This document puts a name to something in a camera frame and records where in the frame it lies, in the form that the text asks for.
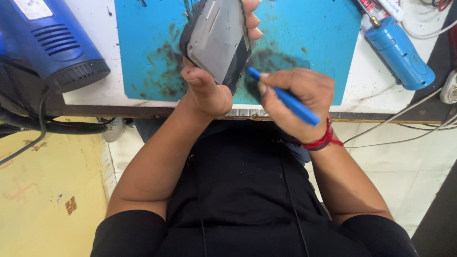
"white table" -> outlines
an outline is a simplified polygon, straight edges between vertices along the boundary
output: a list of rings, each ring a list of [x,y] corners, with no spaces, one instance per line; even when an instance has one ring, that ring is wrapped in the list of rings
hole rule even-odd
[[[66,104],[128,107],[175,107],[177,105],[178,102],[129,99],[124,94],[121,55],[119,46],[116,45],[119,39],[114,0],[66,0],[66,2],[111,69],[111,74],[101,81],[65,93]],[[407,14],[405,20],[416,34],[429,34],[439,30],[449,11],[447,8],[443,12],[438,12],[430,5],[423,6],[420,0],[405,0],[403,8]],[[331,112],[396,113],[405,108],[414,95],[414,91],[404,90],[402,85],[395,83],[391,72],[371,48],[364,37],[369,26],[365,15],[357,38],[343,102],[340,106],[332,106]],[[429,59],[436,39],[436,37],[427,40],[412,39],[423,60]],[[234,104],[233,109],[260,110],[262,106]]]

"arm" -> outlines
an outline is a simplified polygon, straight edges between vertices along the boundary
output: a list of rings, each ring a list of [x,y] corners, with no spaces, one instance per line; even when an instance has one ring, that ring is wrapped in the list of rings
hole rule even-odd
[[[260,0],[243,0],[246,27],[251,40],[259,39],[260,20],[252,13]],[[197,138],[217,116],[232,108],[232,93],[216,85],[209,73],[184,58],[182,77],[187,93],[166,122],[130,162],[114,189],[106,218],[126,210],[148,210],[166,217],[167,200],[173,192],[186,158]]]
[[[292,69],[262,74],[260,80],[262,105],[280,128],[303,143],[323,137],[335,87],[331,78],[308,69]],[[276,97],[272,85],[291,90],[321,117],[321,123],[314,128],[303,123]],[[393,220],[381,194],[344,147],[331,145],[310,155],[322,199],[335,222],[342,224],[361,214]]]

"blue silicone mat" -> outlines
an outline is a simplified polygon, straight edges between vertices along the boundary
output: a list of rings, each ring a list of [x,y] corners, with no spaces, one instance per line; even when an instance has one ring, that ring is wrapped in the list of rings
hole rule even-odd
[[[187,23],[183,0],[115,0],[124,89],[129,98],[177,101],[187,90],[179,38]],[[335,80],[340,105],[361,23],[351,0],[264,0],[254,12],[264,36],[252,42],[262,72],[304,67]],[[246,76],[235,104],[259,104]]]

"blue electric screwdriver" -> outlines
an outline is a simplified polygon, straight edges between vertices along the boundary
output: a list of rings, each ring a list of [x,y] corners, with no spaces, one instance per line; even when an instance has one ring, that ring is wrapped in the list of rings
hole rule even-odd
[[[260,81],[260,72],[256,69],[252,67],[249,68],[247,74],[257,82]],[[287,108],[289,108],[301,120],[313,127],[319,124],[319,116],[304,106],[299,100],[277,86],[274,86],[273,89],[275,90],[278,98],[284,103],[284,105],[287,106]]]
[[[111,72],[64,0],[0,0],[0,59],[6,57],[27,60],[57,93]]]
[[[367,31],[367,38],[402,81],[403,87],[406,90],[419,90],[430,85],[435,80],[435,73],[417,54],[404,30],[390,16],[378,21],[358,1],[372,24]]]

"yellow wall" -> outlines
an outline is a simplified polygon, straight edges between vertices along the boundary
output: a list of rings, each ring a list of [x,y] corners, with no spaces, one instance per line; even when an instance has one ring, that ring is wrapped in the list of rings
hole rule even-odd
[[[0,159],[38,136],[30,131],[0,139]],[[89,256],[108,200],[106,145],[100,135],[48,134],[0,166],[0,256]],[[73,196],[77,208],[68,215],[65,203]]]

